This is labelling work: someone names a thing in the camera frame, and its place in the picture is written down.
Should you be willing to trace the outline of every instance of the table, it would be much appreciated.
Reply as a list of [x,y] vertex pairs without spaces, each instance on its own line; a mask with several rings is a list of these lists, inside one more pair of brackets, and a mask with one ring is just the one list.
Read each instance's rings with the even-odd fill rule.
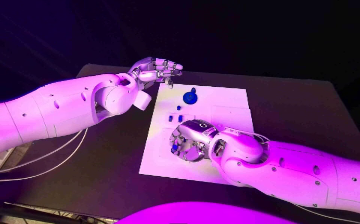
[[[127,70],[126,67],[88,64],[78,77]],[[297,143],[359,160],[360,133],[330,82],[187,71],[174,81],[179,84],[245,88],[253,127],[259,134],[272,140]],[[139,174],[158,85],[146,92],[153,97],[146,111],[132,107],[123,115],[90,127],[84,144],[70,161],[33,179],[2,182],[0,200],[109,218],[123,218],[164,203],[204,201],[242,206],[302,223],[324,221],[323,217],[253,188]],[[23,161],[46,154],[72,136],[35,141]],[[67,158],[78,142],[12,172],[9,177],[23,177],[49,169]],[[187,214],[188,209],[184,209],[184,213],[181,209],[177,211]],[[208,214],[205,209],[194,211]],[[317,211],[360,220],[360,214],[352,212]]]

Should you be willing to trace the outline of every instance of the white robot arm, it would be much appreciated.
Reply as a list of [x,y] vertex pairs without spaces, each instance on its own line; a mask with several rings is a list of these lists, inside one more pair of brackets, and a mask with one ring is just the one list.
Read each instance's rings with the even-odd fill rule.
[[45,85],[0,103],[0,152],[20,144],[64,136],[123,114],[135,105],[145,110],[151,96],[142,91],[153,81],[172,87],[182,66],[152,57],[129,73],[103,74]]
[[359,161],[230,127],[220,132],[203,120],[178,126],[171,146],[171,152],[185,161],[208,157],[233,185],[255,187],[305,207],[360,213]]

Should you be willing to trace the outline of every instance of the blue object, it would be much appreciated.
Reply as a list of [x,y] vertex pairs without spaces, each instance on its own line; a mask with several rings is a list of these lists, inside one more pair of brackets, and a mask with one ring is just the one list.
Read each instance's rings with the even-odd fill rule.
[[185,93],[182,96],[182,100],[187,104],[195,104],[197,103],[197,90],[195,88],[191,89],[191,92]]
[[178,145],[174,144],[171,148],[171,153],[174,154],[177,150],[178,150]]

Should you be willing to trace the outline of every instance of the paper sheet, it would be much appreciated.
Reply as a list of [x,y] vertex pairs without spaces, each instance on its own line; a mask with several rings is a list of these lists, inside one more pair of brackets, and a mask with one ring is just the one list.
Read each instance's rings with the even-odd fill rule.
[[[198,101],[188,105],[182,101],[184,93],[197,90]],[[192,163],[171,153],[169,137],[177,126],[178,115],[184,121],[201,119],[216,125],[218,130],[226,126],[253,132],[252,114],[245,89],[181,85],[159,85],[152,123],[146,140],[145,154],[139,173],[178,179],[229,184],[221,178],[208,159]]]

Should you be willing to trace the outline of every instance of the black background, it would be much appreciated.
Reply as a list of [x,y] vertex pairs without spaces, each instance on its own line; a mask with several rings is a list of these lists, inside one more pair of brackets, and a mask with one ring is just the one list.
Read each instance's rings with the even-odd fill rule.
[[2,0],[0,100],[87,63],[328,80],[360,123],[357,0]]

